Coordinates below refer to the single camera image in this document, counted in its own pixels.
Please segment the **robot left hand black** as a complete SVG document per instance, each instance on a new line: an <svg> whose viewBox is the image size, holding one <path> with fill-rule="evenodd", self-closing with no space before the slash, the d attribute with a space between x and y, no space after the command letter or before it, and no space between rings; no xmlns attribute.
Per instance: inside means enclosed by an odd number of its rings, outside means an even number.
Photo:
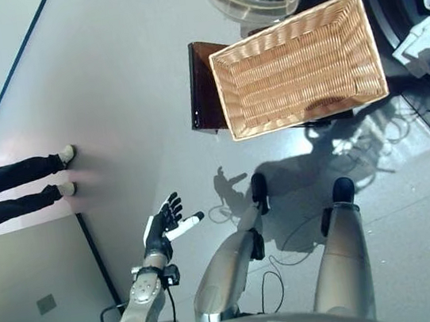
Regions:
<svg viewBox="0 0 430 322"><path fill-rule="evenodd" d="M143 234L144 257L153 254L164 255L172 260L171 242L191 230L205 217L198 211L187 218L182 217L182 201L179 195L172 193L160 206L159 212L148 217Z"/></svg>

